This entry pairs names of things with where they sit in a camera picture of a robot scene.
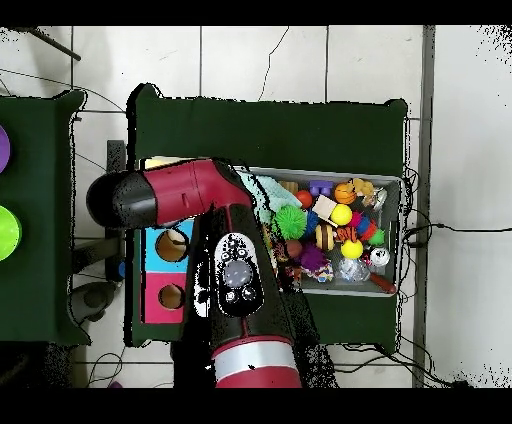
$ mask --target green spiky ball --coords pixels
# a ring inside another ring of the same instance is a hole
[[[286,205],[276,213],[272,221],[272,231],[277,233],[277,226],[279,226],[285,240],[297,240],[304,234],[306,223],[307,218],[304,211],[296,206]]]
[[[372,238],[368,240],[368,244],[371,246],[382,246],[384,244],[384,230],[379,229],[375,231]]]

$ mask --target metal pole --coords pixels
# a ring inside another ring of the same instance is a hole
[[[430,160],[432,151],[432,105],[434,97],[434,47],[435,25],[423,27],[423,72],[421,81],[421,113],[419,135],[418,173],[421,184],[418,187],[418,211],[429,216],[430,211]],[[427,225],[427,220],[418,214],[418,226]],[[427,269],[428,244],[426,244],[428,228],[417,235],[418,243],[425,243],[425,247],[416,249],[416,285],[418,292],[414,297],[414,328],[413,341],[424,347],[426,342],[427,325]],[[425,368],[425,352],[418,346],[413,348],[413,360]],[[423,387],[424,373],[413,368],[412,386]]]
[[[37,37],[40,40],[44,41],[45,43],[48,43],[51,46],[55,47],[57,50],[60,50],[62,53],[65,53],[68,56],[71,56],[76,61],[80,61],[82,59],[75,52],[73,52],[72,50],[69,50],[67,47],[64,47],[62,44],[57,43],[55,40],[53,40],[52,38],[50,38],[47,35],[43,34],[37,28],[27,28],[26,31],[29,32],[30,34],[32,34],[34,37]]]

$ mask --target toy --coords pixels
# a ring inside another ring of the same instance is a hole
[[[307,209],[313,204],[313,197],[307,190],[299,190],[295,197],[300,200],[303,209]]]
[[[358,259],[342,259],[336,275],[351,283],[370,280],[377,284],[385,293],[396,293],[396,287],[393,283],[386,280],[382,275],[370,272],[368,267]]]
[[[290,258],[296,258],[302,252],[302,244],[298,240],[287,240],[286,251]]]
[[[331,220],[338,225],[346,225],[351,219],[352,210],[347,205],[336,205],[331,212]]]
[[[325,197],[324,195],[318,196],[318,199],[316,199],[315,204],[313,205],[313,212],[315,212],[320,219],[323,219],[325,222],[328,222],[333,227],[337,227],[338,224],[335,224],[334,222],[329,220],[329,217],[331,216],[332,211],[336,207],[337,203],[329,199],[328,197]]]
[[[0,125],[0,173],[7,166],[9,157],[11,156],[11,144],[9,143],[9,137],[7,133]]]
[[[373,195],[373,184],[370,181],[363,181],[361,178],[352,178],[347,184],[349,191],[354,190],[357,196]]]
[[[377,228],[377,224],[375,223],[375,221],[373,220],[370,220],[370,225],[368,225],[368,228],[366,229],[365,232],[363,232],[359,238],[361,241],[368,241],[370,240],[374,234],[376,233],[376,231],[378,230]]]
[[[0,206],[0,261],[16,250],[21,239],[21,224],[9,210]]]
[[[359,223],[361,222],[361,219],[363,219],[363,214],[361,212],[353,211],[352,212],[352,219],[347,224],[349,227],[357,227]]]
[[[309,192],[313,197],[316,197],[320,194],[323,194],[324,196],[330,196],[332,186],[334,183],[332,181],[322,181],[322,180],[315,180],[309,182]]]
[[[370,270],[360,259],[342,258],[338,264],[336,277],[351,283],[366,281]]]
[[[356,200],[356,197],[356,192],[349,190],[347,183],[338,184],[334,190],[334,198],[338,203],[343,203],[344,205],[350,205]]]
[[[279,209],[272,223],[272,231],[277,233],[277,227],[285,240],[298,239],[306,229],[306,214],[295,206],[286,205]]]
[[[375,266],[386,266],[391,259],[388,249],[377,247],[370,252],[370,261]]]
[[[272,248],[272,252],[277,262],[288,262],[288,256],[286,253],[286,249],[284,248],[283,243],[277,242],[274,244]]]
[[[376,188],[371,196],[365,196],[363,198],[363,206],[373,206],[374,211],[379,211],[382,209],[387,197],[388,192],[384,188]]]
[[[332,250],[334,247],[334,235],[332,227],[328,224],[316,226],[316,247],[322,250]]]
[[[278,183],[281,184],[283,188],[288,190],[294,196],[297,194],[297,191],[299,191],[299,184],[294,183],[292,181],[278,181]]]
[[[336,235],[338,241],[344,243],[347,240],[351,240],[352,243],[357,241],[356,229],[354,227],[338,227],[336,229]]]
[[[361,221],[356,227],[357,234],[363,234],[370,226],[370,222],[370,218],[368,218],[366,215],[363,215]]]
[[[308,211],[306,229],[304,230],[304,234],[302,238],[309,237],[311,234],[315,232],[315,228],[318,225],[318,215],[316,212],[312,210]]]
[[[384,230],[380,228],[375,231],[375,234],[368,239],[368,244],[372,246],[381,246],[384,244]]]
[[[288,277],[292,277],[294,281],[300,282],[302,268],[300,266],[287,266],[284,269]]]
[[[327,260],[327,264],[317,269],[315,272],[311,272],[307,269],[302,269],[304,273],[311,278],[314,278],[319,283],[326,283],[332,281],[334,278],[334,270],[332,269],[331,261]]]
[[[341,245],[341,254],[348,259],[357,259],[363,253],[363,243],[356,240],[354,243],[352,240],[346,240]]]
[[[328,262],[323,252],[313,243],[305,243],[302,246],[302,252],[296,258],[296,261],[302,266],[302,268],[311,272],[315,272],[325,266]]]
[[[289,191],[271,177],[254,175],[248,172],[238,171],[245,188],[254,199],[253,213],[263,224],[270,224],[272,212],[277,213],[286,205],[301,207],[297,199]]]
[[[352,219],[347,225],[355,226],[361,241],[367,241],[372,246],[384,244],[384,230],[378,229],[375,221],[368,218],[364,213],[353,212]]]

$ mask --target round hole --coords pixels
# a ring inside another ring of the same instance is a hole
[[[160,289],[158,301],[166,309],[178,309],[185,303],[185,292],[175,284],[168,284]]]
[[[187,256],[188,248],[188,237],[174,228],[162,232],[155,243],[156,253],[167,262],[181,261]]]

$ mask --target blue panel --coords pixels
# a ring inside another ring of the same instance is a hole
[[[181,222],[176,228],[192,238],[193,219]],[[155,244],[165,229],[147,228],[146,230],[146,272],[187,272],[188,255],[179,262],[167,262],[156,253]]]

